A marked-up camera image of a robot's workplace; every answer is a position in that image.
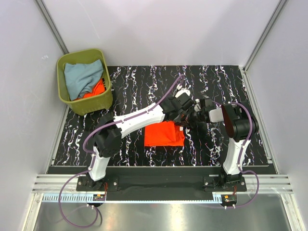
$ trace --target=marble pattern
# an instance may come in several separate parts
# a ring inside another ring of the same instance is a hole
[[[114,102],[109,110],[78,116],[69,110],[55,166],[87,166],[91,156],[82,149],[87,135],[108,111],[123,115],[142,109],[169,89],[183,73],[185,87],[194,99],[207,98],[218,103],[248,100],[244,81],[237,66],[111,66]],[[219,166],[227,154],[229,139],[223,123],[198,124],[184,129],[184,147],[144,147],[144,129],[122,140],[122,147],[109,161],[110,166]],[[93,147],[93,139],[87,145]],[[257,134],[245,155],[245,165],[267,165],[262,141]]]

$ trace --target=plastic bin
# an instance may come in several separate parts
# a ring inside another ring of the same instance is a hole
[[[100,59],[103,64],[103,83],[106,91],[100,95],[95,95],[85,99],[71,101],[66,88],[64,68],[66,63],[70,64],[91,64]],[[99,49],[88,49],[69,53],[62,56],[57,62],[57,76],[58,76],[58,93],[59,98],[78,115],[83,116],[86,113],[94,112],[101,109],[108,109],[112,105],[111,82],[107,69],[107,65],[103,56],[103,52]]]

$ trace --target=red cloth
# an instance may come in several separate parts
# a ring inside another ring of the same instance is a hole
[[[144,146],[184,146],[184,132],[174,122],[162,122],[145,127]]]
[[[86,93],[82,98],[78,98],[75,100],[85,99],[88,97],[99,95],[99,94],[102,94],[104,91],[105,91],[105,86],[104,86],[103,80],[100,79],[98,83],[94,86],[94,88],[92,89],[92,92]]]

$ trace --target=white panel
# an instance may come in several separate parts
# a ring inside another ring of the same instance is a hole
[[[70,52],[109,65],[244,65],[279,0],[44,0]]]
[[[0,1],[1,230],[21,230],[64,105],[55,65],[62,55],[33,0]]]
[[[289,1],[248,74],[282,174],[308,226],[308,1]]]

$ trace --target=gray-blue towel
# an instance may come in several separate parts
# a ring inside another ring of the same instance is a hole
[[[66,64],[64,69],[69,98],[73,101],[92,92],[103,74],[103,64],[96,60],[91,64]]]

